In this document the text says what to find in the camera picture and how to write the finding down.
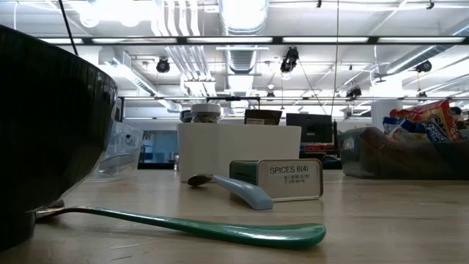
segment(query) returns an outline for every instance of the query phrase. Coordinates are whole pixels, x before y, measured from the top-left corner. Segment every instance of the jar lid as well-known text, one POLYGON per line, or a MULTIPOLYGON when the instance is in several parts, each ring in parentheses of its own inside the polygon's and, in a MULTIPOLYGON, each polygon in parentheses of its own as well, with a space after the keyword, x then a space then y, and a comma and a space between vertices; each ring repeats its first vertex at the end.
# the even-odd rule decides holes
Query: jar lid
POLYGON ((196 103, 191 107, 193 113, 216 113, 220 114, 220 105, 214 103, 196 103))

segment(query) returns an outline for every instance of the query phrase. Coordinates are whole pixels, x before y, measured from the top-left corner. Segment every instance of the chip bag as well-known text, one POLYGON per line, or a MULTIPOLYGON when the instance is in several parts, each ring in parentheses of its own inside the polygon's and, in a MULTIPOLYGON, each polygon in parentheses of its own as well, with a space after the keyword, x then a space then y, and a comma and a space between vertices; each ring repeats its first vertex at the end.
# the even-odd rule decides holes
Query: chip bag
POLYGON ((404 110, 393 109, 389 115, 391 117, 406 118, 414 122, 431 121, 436 123, 453 142, 458 142, 462 139, 462 135, 453 122, 453 117, 449 113, 449 100, 441 100, 404 110))

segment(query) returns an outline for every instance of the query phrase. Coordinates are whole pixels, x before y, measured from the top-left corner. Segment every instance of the exposed duct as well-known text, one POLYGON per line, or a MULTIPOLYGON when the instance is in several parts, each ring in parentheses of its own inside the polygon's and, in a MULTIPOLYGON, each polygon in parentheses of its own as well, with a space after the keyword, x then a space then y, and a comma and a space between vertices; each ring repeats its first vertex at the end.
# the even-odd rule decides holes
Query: exposed duct
MULTIPOLYGON (((452 26, 450 29, 444 31, 442 35, 453 35, 453 36, 467 36, 469 35, 469 18, 459 22, 457 25, 452 26)), ((388 76, 393 74, 401 73, 405 70, 409 70, 412 67, 415 67, 422 62, 425 62, 431 59, 438 54, 447 51, 450 48, 453 48, 454 45, 434 45, 431 47, 420 46, 415 50, 411 51, 408 54, 405 54, 403 57, 397 59, 396 61, 390 63, 385 67, 383 71, 380 71, 380 76, 388 76)), ((366 68, 366 71, 370 71, 376 68, 377 65, 371 65, 366 68)), ((347 86, 351 81, 354 81, 356 84, 359 84, 365 81, 369 76, 366 74, 358 74, 354 78, 348 80, 342 86, 347 86)))
MULTIPOLYGON (((267 22, 268 0, 218 0, 223 34, 261 35, 267 22)), ((226 51, 228 73, 251 73, 256 66, 258 51, 226 51)), ((253 76, 228 76, 228 85, 246 92, 252 87, 253 76)))

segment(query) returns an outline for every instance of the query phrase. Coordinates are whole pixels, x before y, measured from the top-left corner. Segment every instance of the spoon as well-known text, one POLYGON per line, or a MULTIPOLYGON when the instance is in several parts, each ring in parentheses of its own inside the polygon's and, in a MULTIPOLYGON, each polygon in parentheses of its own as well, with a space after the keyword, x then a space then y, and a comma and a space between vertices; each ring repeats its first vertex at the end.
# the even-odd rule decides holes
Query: spoon
POLYGON ((41 220, 49 219, 63 213, 89 213, 189 232, 216 240, 287 249, 302 249, 313 246, 322 241, 326 231, 322 224, 288 224, 272 226, 225 224, 165 216, 151 216, 88 206, 37 211, 36 217, 41 220))
POLYGON ((211 180, 218 183, 233 194, 243 198, 254 210, 267 210, 273 208, 272 198, 259 186, 219 175, 194 175, 188 180, 190 186, 200 186, 211 180))

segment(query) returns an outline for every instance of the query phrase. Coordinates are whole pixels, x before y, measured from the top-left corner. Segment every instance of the snack bag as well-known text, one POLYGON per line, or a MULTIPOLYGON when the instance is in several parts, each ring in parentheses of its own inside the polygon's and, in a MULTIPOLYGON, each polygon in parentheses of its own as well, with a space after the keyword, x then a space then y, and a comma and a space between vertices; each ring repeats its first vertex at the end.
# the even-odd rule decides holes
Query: snack bag
POLYGON ((412 122, 400 117, 385 117, 383 120, 388 137, 396 142, 450 142, 450 138, 438 124, 432 121, 412 122))
POLYGON ((462 139, 462 135, 457 129, 456 124, 454 124, 453 117, 449 113, 449 100, 441 100, 404 110, 393 109, 389 115, 391 117, 406 118, 414 122, 431 121, 436 123, 453 142, 458 142, 462 139))

